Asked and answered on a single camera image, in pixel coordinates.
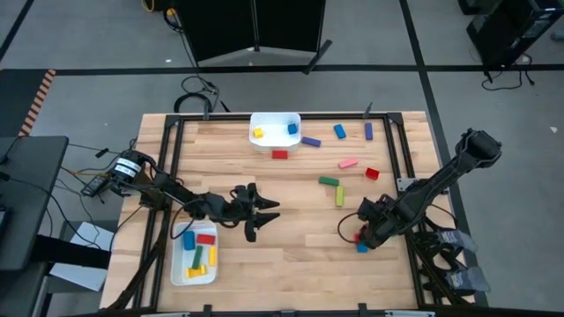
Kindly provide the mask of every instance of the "wooden tabletop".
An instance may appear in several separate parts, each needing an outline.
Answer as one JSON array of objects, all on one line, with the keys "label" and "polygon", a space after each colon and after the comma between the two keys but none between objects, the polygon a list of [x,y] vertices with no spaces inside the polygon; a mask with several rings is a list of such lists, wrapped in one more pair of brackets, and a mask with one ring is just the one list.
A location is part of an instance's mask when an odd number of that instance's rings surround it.
[{"label": "wooden tabletop", "polygon": [[[439,169],[439,163],[426,114],[403,115],[416,176],[429,177]],[[144,115],[138,151],[158,158],[165,116]],[[337,235],[338,221],[355,212],[363,197],[377,200],[381,194],[396,193],[382,120],[372,120],[373,141],[365,140],[363,122],[303,121],[302,135],[321,139],[323,146],[302,145],[288,160],[273,160],[269,153],[256,152],[249,143],[248,122],[186,123],[178,176],[187,188],[196,193],[211,191],[230,201],[228,192],[235,185],[256,182],[260,195],[280,202],[272,211],[281,216],[257,233],[256,243],[245,240],[243,225],[235,229],[218,225],[219,276],[212,284],[171,284],[170,240],[159,311],[199,312],[204,304],[212,304],[214,311],[351,310],[357,309],[358,303],[367,303],[368,309],[417,307],[403,237],[359,254]],[[333,131],[338,123],[345,127],[344,140],[338,140]],[[392,130],[406,177],[399,136],[395,128]],[[174,147],[174,135],[173,131],[169,151]],[[348,158],[360,162],[356,167],[339,169],[338,162]],[[167,154],[166,170],[171,159]],[[378,181],[364,176],[367,167],[380,171]],[[318,184],[319,176],[340,179],[345,187],[342,208],[335,206],[335,188]],[[137,202],[138,197],[125,200],[120,222],[137,208]],[[446,196],[437,197],[434,203],[449,210]],[[427,215],[438,225],[453,226],[450,216],[435,208],[429,208]],[[111,304],[136,272],[146,219],[147,210],[141,210],[117,233],[100,307]],[[187,220],[183,212],[177,222]],[[351,238],[361,226],[351,217],[343,223],[342,231]],[[145,284],[145,305],[151,282],[152,272]]]}]

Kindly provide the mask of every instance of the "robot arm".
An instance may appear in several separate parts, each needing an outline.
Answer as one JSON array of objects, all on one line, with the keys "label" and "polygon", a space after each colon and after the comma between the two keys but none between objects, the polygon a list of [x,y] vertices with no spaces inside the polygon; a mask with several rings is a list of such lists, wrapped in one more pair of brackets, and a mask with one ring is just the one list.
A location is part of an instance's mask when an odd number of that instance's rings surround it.
[{"label": "robot arm", "polygon": [[[145,174],[145,164],[149,165],[151,174],[154,171],[154,176]],[[209,192],[195,194],[160,170],[153,158],[138,151],[124,152],[109,174],[114,192],[122,195],[124,190],[139,191],[141,204],[147,207],[164,210],[167,207],[166,198],[170,197],[183,206],[195,220],[207,216],[211,221],[227,228],[235,228],[241,221],[246,221],[245,236],[249,242],[256,241],[255,228],[260,229],[280,215],[255,212],[255,209],[264,210],[279,206],[278,202],[262,198],[255,183],[232,189],[230,195],[233,200],[230,203],[221,195]]]},{"label": "robot arm", "polygon": [[358,216],[367,224],[360,229],[360,242],[375,249],[389,237],[404,234],[425,220],[425,210],[443,190],[474,168],[492,166],[500,156],[501,143],[484,131],[468,129],[456,145],[456,156],[431,178],[413,182],[397,199],[364,199]]}]

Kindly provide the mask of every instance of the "white tray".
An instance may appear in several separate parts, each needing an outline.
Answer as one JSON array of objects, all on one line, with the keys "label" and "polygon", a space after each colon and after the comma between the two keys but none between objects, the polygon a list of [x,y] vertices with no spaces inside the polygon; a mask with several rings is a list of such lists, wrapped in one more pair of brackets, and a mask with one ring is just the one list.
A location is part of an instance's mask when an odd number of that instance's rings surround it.
[{"label": "white tray", "polygon": [[[298,133],[289,134],[288,124],[294,123]],[[256,138],[253,130],[260,128],[264,136]],[[301,118],[297,113],[253,113],[250,116],[249,141],[255,150],[267,152],[271,150],[296,151],[301,141]]]},{"label": "white tray", "polygon": [[[176,226],[174,227],[174,235],[180,233],[182,229],[184,229],[187,225],[188,223],[176,224]],[[204,247],[200,263],[205,265],[207,274],[204,276],[187,278],[185,269],[192,266],[192,261],[194,260],[196,249],[192,251],[184,250],[184,242],[182,240],[182,236],[178,237],[178,239],[173,240],[173,262],[172,268],[170,270],[170,282],[172,282],[172,284],[176,286],[209,284],[216,279],[219,273],[218,228],[211,221],[194,221],[192,226],[189,228],[189,231],[194,232],[195,239],[197,239],[197,235],[199,233],[215,236],[215,248],[216,254],[218,256],[216,266],[210,267],[210,263],[208,262],[210,259],[210,245],[199,244],[199,246]]]}]

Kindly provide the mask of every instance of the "pink block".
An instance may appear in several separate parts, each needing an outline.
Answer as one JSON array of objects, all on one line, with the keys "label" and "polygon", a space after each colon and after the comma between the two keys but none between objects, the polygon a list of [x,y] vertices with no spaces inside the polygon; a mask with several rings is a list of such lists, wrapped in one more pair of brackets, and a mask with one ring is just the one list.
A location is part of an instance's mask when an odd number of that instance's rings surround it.
[{"label": "pink block", "polygon": [[344,161],[342,161],[341,163],[338,164],[339,168],[347,168],[349,166],[355,166],[359,164],[359,161],[356,158],[349,158],[346,159]]}]

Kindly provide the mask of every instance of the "colored block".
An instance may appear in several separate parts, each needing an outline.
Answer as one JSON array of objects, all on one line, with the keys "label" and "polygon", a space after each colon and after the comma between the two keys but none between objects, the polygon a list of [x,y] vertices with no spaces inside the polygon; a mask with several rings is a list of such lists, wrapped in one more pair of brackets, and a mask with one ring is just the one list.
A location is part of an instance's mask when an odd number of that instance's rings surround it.
[{"label": "colored block", "polygon": [[338,180],[332,179],[331,177],[325,177],[325,176],[321,176],[319,178],[319,183],[320,184],[326,184],[326,185],[332,185],[332,186],[338,186]]},{"label": "colored block", "polygon": [[260,128],[256,128],[253,130],[253,136],[255,136],[256,138],[261,138],[264,136],[263,130]]},{"label": "colored block", "polygon": [[311,137],[307,137],[307,136],[303,137],[303,138],[301,139],[301,142],[302,142],[303,144],[307,144],[307,145],[311,145],[311,146],[316,146],[316,147],[320,147],[320,146],[321,146],[321,141],[316,140],[316,139],[311,138]]},{"label": "colored block", "polygon": [[364,123],[364,135],[367,137],[367,140],[372,140],[374,138],[372,136],[372,123]]},{"label": "colored block", "polygon": [[337,193],[335,194],[335,204],[338,207],[343,207],[345,203],[345,188],[342,186],[337,186]]},{"label": "colored block", "polygon": [[209,234],[198,234],[196,242],[201,243],[201,244],[214,245],[215,244],[215,236],[212,236],[212,235],[209,235]]},{"label": "colored block", "polygon": [[288,159],[288,151],[285,150],[274,150],[272,151],[273,159]]},{"label": "colored block", "polygon": [[192,262],[192,269],[197,269],[200,267],[200,260],[202,259],[202,251],[204,251],[204,247],[197,246],[196,253],[194,254],[194,261]]},{"label": "colored block", "polygon": [[203,264],[200,265],[197,269],[188,268],[188,269],[185,270],[186,277],[188,277],[188,278],[204,276],[207,273],[208,272],[205,269],[205,265],[203,265]]},{"label": "colored block", "polygon": [[342,161],[341,163],[339,163],[338,167],[339,168],[347,168],[347,167],[350,167],[350,166],[355,166],[357,164],[359,164],[359,161],[356,158],[349,158],[349,159],[346,159],[346,160]]},{"label": "colored block", "polygon": [[182,235],[182,241],[184,242],[184,250],[194,250],[196,243],[194,243],[194,232],[185,232]]},{"label": "colored block", "polygon": [[335,127],[333,127],[333,129],[335,130],[335,133],[337,133],[337,137],[338,138],[346,138],[346,133],[345,133],[345,129],[343,128],[342,125],[338,124]]},{"label": "colored block", "polygon": [[367,177],[369,179],[373,179],[376,181],[378,179],[378,175],[380,175],[380,172],[372,168],[367,168]]},{"label": "colored block", "polygon": [[368,247],[365,246],[365,245],[363,245],[362,243],[360,243],[360,244],[358,244],[358,245],[356,246],[356,252],[358,252],[358,253],[366,253],[366,252],[368,252]]},{"label": "colored block", "polygon": [[296,134],[298,133],[298,126],[296,126],[295,124],[288,124],[288,133],[289,134]]},{"label": "colored block", "polygon": [[218,264],[218,250],[215,246],[210,247],[210,258],[208,265],[216,266]]}]

